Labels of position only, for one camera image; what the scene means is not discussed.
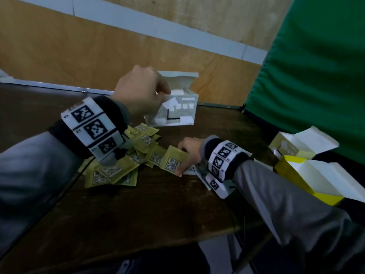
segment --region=green curtain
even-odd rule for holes
[[[365,0],[295,0],[246,109],[290,133],[311,125],[365,164]]]

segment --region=yellow box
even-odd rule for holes
[[[289,155],[310,160],[315,155],[338,146],[339,143],[335,139],[312,126],[296,134],[279,132],[269,148],[278,158]]]
[[[277,173],[333,206],[344,197],[365,202],[365,189],[338,163],[283,156]]]

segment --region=table surface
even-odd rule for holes
[[[86,96],[1,87],[6,129],[0,150],[45,131],[60,112]],[[263,131],[237,110],[198,106],[193,126],[162,127],[158,134],[164,148],[177,146],[184,137],[216,134],[264,163],[276,162]],[[82,177],[2,259],[0,272],[63,272],[113,261],[143,250],[232,233],[239,229],[235,219],[225,200],[208,191],[196,176],[180,178],[156,166],[140,166],[136,187],[90,189],[84,188]],[[257,218],[246,225],[256,222]]]

